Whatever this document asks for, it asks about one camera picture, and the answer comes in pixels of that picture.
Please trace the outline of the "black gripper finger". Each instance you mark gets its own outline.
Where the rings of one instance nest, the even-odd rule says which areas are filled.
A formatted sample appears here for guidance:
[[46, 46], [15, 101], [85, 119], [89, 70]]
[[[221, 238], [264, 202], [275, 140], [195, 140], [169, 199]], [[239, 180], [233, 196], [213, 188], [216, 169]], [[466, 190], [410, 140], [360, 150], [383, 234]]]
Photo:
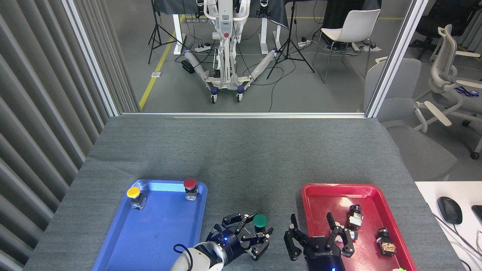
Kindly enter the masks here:
[[254, 261], [260, 259], [262, 254], [270, 245], [270, 235], [274, 228], [270, 227], [268, 230], [265, 227], [255, 227], [253, 233], [243, 229], [241, 233], [241, 247], [248, 253]]
[[260, 216], [260, 214], [253, 213], [251, 215], [243, 215], [235, 213], [232, 215], [228, 215], [222, 219], [222, 227], [225, 230], [230, 230], [240, 242], [251, 240], [254, 238], [254, 236], [260, 237], [261, 235], [260, 226], [255, 225], [255, 231], [253, 232], [253, 234], [249, 233], [248, 230], [246, 230], [246, 225], [250, 222], [253, 222], [256, 216]]
[[355, 252], [355, 248], [351, 238], [351, 231], [348, 228], [341, 228], [341, 226], [337, 226], [331, 212], [327, 213], [326, 218], [331, 229], [331, 235], [326, 242], [326, 249], [330, 250], [334, 245], [336, 236], [340, 236], [344, 245], [341, 250], [341, 254], [344, 257], [351, 257]]
[[308, 235], [299, 230], [295, 214], [291, 214], [290, 220], [291, 224], [284, 233], [284, 242], [290, 260], [296, 261], [296, 259], [301, 256], [302, 250], [294, 245], [294, 240], [298, 241], [303, 249], [306, 249], [308, 245], [310, 245], [310, 241]]

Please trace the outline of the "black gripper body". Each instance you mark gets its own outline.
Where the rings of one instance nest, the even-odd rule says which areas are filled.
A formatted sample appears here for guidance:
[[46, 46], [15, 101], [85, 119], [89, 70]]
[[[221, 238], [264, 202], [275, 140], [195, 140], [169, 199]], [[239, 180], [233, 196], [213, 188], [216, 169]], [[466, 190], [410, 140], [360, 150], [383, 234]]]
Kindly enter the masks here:
[[337, 245], [325, 248], [329, 238], [315, 236], [308, 239], [309, 244], [303, 245], [303, 254], [309, 271], [344, 271], [341, 250]]
[[241, 254], [249, 250], [249, 241], [242, 241], [242, 237], [249, 235], [248, 230], [241, 230], [239, 234], [235, 234], [231, 230], [224, 230], [219, 238], [219, 245], [226, 254], [224, 264], [229, 264]]

